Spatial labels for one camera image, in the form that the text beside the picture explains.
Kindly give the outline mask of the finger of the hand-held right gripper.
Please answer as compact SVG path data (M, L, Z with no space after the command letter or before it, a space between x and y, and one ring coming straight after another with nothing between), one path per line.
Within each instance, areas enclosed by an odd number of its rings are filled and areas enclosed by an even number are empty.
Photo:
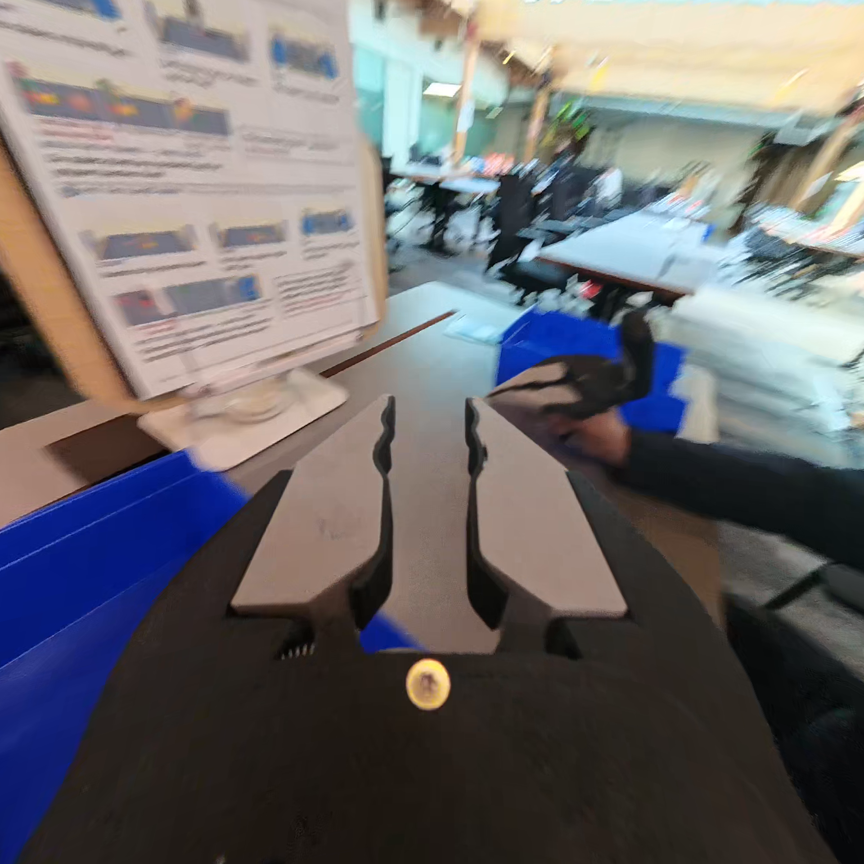
M532 438L567 439L577 431L577 419L546 405L539 391L497 394L496 411Z
M488 402L575 402L570 368L564 360L536 364L486 395Z

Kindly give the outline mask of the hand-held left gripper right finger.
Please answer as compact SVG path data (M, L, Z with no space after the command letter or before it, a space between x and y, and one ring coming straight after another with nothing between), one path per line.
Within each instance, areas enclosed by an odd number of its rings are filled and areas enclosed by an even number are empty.
M621 620L628 606L563 464L484 400L464 409L468 598L491 630Z

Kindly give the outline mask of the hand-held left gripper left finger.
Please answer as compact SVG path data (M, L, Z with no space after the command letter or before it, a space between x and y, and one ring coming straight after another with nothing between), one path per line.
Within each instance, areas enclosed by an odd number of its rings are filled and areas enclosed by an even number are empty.
M297 462L233 612L369 625L392 588L395 426L396 400L380 396Z

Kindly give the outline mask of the blue plastic bin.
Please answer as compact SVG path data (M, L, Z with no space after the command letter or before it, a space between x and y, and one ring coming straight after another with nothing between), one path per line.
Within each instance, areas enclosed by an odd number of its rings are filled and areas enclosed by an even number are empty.
M140 620L243 505L179 455L2 529L2 862L57 793Z
M502 384L559 355L587 354L620 360L623 348L619 330L595 319L530 308L504 331L494 382ZM622 416L631 426L670 435L683 429L688 400L674 395L673 388L685 356L682 348L657 343L649 393L621 408Z

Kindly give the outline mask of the person's right forearm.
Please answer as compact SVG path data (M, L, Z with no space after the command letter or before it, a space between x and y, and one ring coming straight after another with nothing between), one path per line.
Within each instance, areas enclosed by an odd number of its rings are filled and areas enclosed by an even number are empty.
M783 536L863 568L863 471L634 431L614 470L634 491L691 513Z

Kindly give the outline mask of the grey desk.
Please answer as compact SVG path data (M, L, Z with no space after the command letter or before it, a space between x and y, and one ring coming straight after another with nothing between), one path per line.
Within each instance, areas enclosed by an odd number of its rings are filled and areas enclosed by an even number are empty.
M395 506L394 582L383 611L421 644L444 653L490 653L497 637L466 596L468 450L465 400L494 383L498 349L445 334L447 313L505 329L519 309L449 286L427 283L391 297L386 321L361 345L312 365L333 369L348 400L293 436L228 472L244 491L258 491L384 394L396 399L391 490ZM688 399L685 438L718 436L716 384L687 363L675 394ZM2 527L84 488L49 454L50 444L131 413L89 400L1 433ZM716 525L620 490L593 466L578 464L675 567L722 627Z

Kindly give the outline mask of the long white desk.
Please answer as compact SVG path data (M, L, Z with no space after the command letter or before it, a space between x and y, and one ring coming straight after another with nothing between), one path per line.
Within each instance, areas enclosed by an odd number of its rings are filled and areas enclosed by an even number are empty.
M582 279L677 298L716 279L724 248L709 241L709 230L703 222L637 211L547 245L535 259Z

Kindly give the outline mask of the person's right hand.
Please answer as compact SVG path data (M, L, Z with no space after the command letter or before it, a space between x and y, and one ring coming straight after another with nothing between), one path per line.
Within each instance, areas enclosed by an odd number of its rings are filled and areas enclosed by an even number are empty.
M553 434L582 455L611 468L626 466L632 435L618 410L581 420L553 414L548 417L548 425Z

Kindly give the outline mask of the white paper sheets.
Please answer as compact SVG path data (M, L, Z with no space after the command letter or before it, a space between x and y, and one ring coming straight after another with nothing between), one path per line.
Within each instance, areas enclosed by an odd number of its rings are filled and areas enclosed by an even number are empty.
M469 315L459 315L448 319L444 333L452 339L496 347L500 345L505 330L506 327L498 327Z

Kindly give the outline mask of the black office chair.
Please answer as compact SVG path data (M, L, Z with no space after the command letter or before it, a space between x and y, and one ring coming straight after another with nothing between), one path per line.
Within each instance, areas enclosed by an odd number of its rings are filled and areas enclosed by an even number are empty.
M863 573L838 563L827 563L809 572L764 603L769 611L781 610L813 589L824 589L833 599L863 613Z

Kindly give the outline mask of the person's torso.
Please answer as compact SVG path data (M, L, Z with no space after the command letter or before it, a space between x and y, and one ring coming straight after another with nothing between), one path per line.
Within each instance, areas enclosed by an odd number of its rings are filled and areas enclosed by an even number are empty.
M725 594L729 644L796 792L839 862L863 861L863 683L773 611Z

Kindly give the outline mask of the printed instruction sheet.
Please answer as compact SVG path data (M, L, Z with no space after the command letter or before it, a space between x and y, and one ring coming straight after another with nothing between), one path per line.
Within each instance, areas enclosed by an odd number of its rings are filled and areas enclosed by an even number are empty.
M380 319L347 2L2 2L2 132L136 396Z

